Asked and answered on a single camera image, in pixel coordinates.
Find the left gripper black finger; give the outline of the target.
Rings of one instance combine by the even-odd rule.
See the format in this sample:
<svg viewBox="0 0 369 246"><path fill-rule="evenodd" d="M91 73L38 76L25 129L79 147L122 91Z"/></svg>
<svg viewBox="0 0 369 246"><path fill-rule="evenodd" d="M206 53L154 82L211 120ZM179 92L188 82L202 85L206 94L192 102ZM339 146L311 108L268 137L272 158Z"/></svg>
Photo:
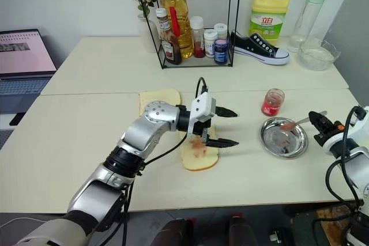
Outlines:
<svg viewBox="0 0 369 246"><path fill-rule="evenodd" d="M228 108L216 107L216 115L223 118L235 118L238 114Z"/></svg>
<svg viewBox="0 0 369 246"><path fill-rule="evenodd" d="M219 139L212 139L212 138L207 138L206 139L206 146L207 147L215 147L215 148L227 148L227 147L233 147L238 145L239 142L230 140L230 139L223 139L223 138L219 138Z"/></svg>

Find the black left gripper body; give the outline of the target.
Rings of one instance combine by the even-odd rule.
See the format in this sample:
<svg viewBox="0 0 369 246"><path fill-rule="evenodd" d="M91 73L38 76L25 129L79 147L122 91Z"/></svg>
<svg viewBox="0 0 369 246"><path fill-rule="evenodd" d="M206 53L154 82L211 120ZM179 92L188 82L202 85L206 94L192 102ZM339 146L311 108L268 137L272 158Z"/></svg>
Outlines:
<svg viewBox="0 0 369 246"><path fill-rule="evenodd" d="M191 134L199 136L204 145L211 145L208 129L212 117L216 115L216 107L195 107L191 109Z"/></svg>

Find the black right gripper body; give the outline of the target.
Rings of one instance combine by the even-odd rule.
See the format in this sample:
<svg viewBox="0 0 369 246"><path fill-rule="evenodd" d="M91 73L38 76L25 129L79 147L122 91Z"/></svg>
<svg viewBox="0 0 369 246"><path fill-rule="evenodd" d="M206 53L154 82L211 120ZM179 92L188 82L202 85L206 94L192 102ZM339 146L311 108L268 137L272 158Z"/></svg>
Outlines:
<svg viewBox="0 0 369 246"><path fill-rule="evenodd" d="M342 133L345 130L344 125L340 121L336 120L333 124L335 125L335 128L331 133L318 133L314 135L314 139L317 143L325 143L329 138Z"/></svg>

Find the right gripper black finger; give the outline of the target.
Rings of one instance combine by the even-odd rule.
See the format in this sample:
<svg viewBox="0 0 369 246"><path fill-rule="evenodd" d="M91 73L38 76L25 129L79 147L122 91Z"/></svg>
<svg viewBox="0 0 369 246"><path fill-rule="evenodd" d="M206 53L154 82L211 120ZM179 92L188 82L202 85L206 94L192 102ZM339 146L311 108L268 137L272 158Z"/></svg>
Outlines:
<svg viewBox="0 0 369 246"><path fill-rule="evenodd" d="M322 123L321 123L322 114L319 112L310 111L308 113L308 118L311 124L317 129L318 133L322 134Z"/></svg>
<svg viewBox="0 0 369 246"><path fill-rule="evenodd" d="M317 130L319 133L331 133L335 125L323 114L317 115Z"/></svg>

